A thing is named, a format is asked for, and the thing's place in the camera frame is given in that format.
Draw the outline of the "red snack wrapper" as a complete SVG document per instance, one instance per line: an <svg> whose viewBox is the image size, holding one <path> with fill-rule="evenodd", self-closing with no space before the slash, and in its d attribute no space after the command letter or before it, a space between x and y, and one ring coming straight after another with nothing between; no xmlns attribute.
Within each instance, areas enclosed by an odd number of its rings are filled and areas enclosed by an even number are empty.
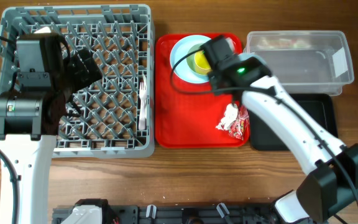
<svg viewBox="0 0 358 224"><path fill-rule="evenodd" d="M229 135L236 139L244 139L244 133L249 125L249 114L244 106L241 106L238 111L236 120L231 124L229 128Z"/></svg>

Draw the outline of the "white napkin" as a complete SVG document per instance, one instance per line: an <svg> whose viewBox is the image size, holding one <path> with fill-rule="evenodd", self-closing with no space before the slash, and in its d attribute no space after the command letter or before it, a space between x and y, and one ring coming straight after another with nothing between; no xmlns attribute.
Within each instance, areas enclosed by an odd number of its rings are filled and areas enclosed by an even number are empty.
<svg viewBox="0 0 358 224"><path fill-rule="evenodd" d="M237 119L239 109L236 104L230 103L226 106L223 118L220 119L220 122L216 126L216 129L228 131L233 122Z"/></svg>

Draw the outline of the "white plastic fork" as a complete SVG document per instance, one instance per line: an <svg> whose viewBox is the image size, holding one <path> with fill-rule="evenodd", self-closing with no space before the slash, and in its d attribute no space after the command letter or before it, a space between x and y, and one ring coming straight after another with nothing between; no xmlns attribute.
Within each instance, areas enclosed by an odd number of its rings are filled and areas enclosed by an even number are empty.
<svg viewBox="0 0 358 224"><path fill-rule="evenodd" d="M139 85L139 98L140 98L140 114L138 129L144 130L146 126L146 104L147 99L147 81L145 75L142 76L142 82Z"/></svg>

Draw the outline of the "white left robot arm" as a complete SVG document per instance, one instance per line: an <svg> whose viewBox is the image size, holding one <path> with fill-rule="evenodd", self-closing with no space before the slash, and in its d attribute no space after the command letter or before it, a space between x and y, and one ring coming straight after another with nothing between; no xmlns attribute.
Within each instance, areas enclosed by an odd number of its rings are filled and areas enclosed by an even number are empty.
<svg viewBox="0 0 358 224"><path fill-rule="evenodd" d="M48 180L60 119L79 117L67 103L102 78L88 49L68 48L56 33L26 34L16 40L19 71L0 94L0 223L45 223Z"/></svg>

